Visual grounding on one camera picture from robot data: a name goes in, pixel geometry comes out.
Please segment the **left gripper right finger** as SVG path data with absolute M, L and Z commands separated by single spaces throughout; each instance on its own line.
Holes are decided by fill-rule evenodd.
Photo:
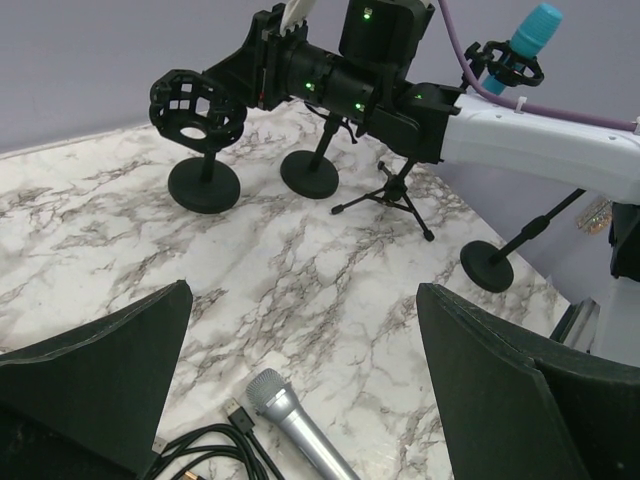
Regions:
M 418 287 L 429 374 L 457 479 L 636 479 L 639 370 Z

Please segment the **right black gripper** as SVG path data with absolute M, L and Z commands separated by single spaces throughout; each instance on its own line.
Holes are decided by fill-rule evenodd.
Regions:
M 289 100 L 285 64 L 305 41 L 305 23 L 281 34 L 284 12 L 285 5 L 276 4 L 270 11 L 255 13 L 243 45 L 203 75 L 248 108 L 271 111 Z

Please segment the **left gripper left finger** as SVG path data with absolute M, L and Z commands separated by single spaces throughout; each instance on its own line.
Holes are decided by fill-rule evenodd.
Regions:
M 192 303 L 179 280 L 3 354 L 2 478 L 145 478 Z

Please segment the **clip round-base stand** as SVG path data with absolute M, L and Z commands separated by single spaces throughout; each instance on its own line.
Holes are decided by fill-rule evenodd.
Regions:
M 539 236 L 557 215 L 584 193 L 583 189 L 574 190 L 549 212 L 532 219 L 501 248 L 481 240 L 467 243 L 460 251 L 461 265 L 467 276 L 485 291 L 496 294 L 505 292 L 514 281 L 514 271 L 508 256 L 524 243 Z
M 284 183 L 295 193 L 309 199 L 326 199 L 337 191 L 339 174 L 325 157 L 326 150 L 339 128 L 340 116 L 330 114 L 314 151 L 298 150 L 288 154 L 281 166 Z

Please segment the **silver microphone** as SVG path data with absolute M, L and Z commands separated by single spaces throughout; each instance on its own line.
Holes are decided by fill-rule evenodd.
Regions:
M 300 403 L 291 384 L 267 368 L 246 387 L 256 413 L 278 427 L 323 479 L 358 480 L 359 476 Z

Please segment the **teal microphone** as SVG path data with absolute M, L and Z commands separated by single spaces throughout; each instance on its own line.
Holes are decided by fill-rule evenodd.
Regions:
M 548 44 L 564 18 L 555 6 L 535 7 L 508 41 L 490 41 L 483 48 L 488 76 L 483 88 L 501 95 L 506 87 L 536 87 L 544 80 L 537 55 Z

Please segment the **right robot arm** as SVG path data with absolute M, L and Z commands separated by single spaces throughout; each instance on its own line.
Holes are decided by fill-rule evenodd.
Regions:
M 209 68 L 230 97 L 271 110 L 298 98 L 353 122 L 410 163 L 474 163 L 597 191 L 612 203 L 611 267 L 639 277 L 639 125 L 507 100 L 497 86 L 537 85 L 536 55 L 558 14 L 537 8 L 506 42 L 457 49 L 460 86 L 406 78 L 434 6 L 425 1 L 352 1 L 337 53 L 307 39 L 308 1 L 252 19 L 243 45 Z

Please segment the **glitter microphone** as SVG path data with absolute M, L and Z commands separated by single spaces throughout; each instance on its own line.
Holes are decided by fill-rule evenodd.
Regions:
M 576 226 L 588 235 L 596 235 L 609 227 L 611 219 L 612 202 L 604 197 L 597 197 L 576 218 Z

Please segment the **shock mount round-base stand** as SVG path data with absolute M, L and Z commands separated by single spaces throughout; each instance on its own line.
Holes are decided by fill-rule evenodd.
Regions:
M 171 197 L 185 209 L 217 214 L 240 196 L 236 173 L 216 156 L 244 132 L 247 108 L 220 82 L 192 70 L 171 70 L 150 89 L 149 119 L 158 133 L 198 152 L 177 163 L 168 177 Z

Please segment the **tripod shock mount stand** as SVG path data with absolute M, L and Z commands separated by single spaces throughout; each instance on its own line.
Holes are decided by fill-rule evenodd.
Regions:
M 488 58 L 483 52 L 485 45 L 475 42 L 463 54 L 463 60 L 471 68 L 475 79 L 483 72 L 488 72 Z M 424 238 L 429 242 L 433 241 L 433 232 L 426 226 L 408 196 L 406 177 L 418 163 L 438 164 L 442 161 L 441 149 L 446 127 L 449 119 L 461 112 L 455 103 L 469 86 L 470 81 L 466 78 L 458 87 L 428 82 L 404 82 L 392 104 L 395 108 L 393 112 L 389 113 L 382 106 L 376 106 L 366 123 L 366 134 L 383 143 L 393 153 L 404 157 L 406 163 L 399 172 L 394 173 L 380 161 L 377 169 L 386 175 L 384 185 L 347 203 L 334 206 L 331 213 L 337 215 L 360 202 L 371 200 L 411 213 Z

